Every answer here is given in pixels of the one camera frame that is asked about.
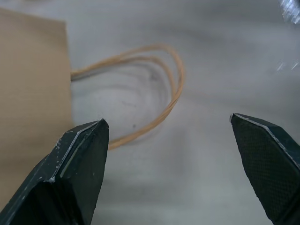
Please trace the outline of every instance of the kraft paper bag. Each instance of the kraft paper bag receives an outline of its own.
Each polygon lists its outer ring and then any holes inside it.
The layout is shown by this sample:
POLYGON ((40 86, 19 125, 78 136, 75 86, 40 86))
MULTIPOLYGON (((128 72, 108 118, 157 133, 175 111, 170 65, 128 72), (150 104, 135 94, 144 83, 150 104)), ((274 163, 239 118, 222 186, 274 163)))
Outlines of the kraft paper bag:
POLYGON ((65 24, 0 8, 0 210, 72 126, 65 24))

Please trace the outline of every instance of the white table surface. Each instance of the white table surface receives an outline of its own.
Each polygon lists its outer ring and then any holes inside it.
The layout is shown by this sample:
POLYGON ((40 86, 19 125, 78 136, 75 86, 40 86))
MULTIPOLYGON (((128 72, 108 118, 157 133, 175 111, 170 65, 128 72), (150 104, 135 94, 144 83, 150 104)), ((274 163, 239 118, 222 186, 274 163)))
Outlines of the white table surface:
MULTIPOLYGON (((299 31, 283 22, 277 0, 0 6, 65 20, 73 69, 157 42, 176 47, 185 62, 184 91, 170 116, 109 152, 93 225, 271 224, 244 173, 229 117, 259 117, 300 140, 299 31)), ((128 134, 158 116, 168 88, 153 66, 104 71, 72 83, 73 119, 78 125, 105 118, 111 138, 128 134)))

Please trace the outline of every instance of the gray surface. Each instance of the gray surface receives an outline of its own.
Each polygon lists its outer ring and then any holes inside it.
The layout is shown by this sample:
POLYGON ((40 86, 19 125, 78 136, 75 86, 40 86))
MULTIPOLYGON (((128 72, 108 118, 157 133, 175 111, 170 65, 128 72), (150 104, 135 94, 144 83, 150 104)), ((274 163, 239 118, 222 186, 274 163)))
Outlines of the gray surface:
MULTIPOLYGON (((67 21, 72 68, 150 43, 187 69, 180 101, 156 130, 108 154, 92 224, 270 225, 242 168, 229 116, 299 128, 299 31, 276 0, 1 0, 67 21)), ((132 65, 72 84, 76 124, 104 117, 111 137, 155 118, 164 75, 132 65)))

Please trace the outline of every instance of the brown paper bag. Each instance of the brown paper bag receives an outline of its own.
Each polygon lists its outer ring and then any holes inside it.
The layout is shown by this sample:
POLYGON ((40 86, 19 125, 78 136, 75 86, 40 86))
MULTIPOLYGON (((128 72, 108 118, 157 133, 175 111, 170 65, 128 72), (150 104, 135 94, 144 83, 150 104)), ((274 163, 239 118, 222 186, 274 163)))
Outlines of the brown paper bag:
POLYGON ((0 210, 72 126, 65 24, 0 9, 0 210))

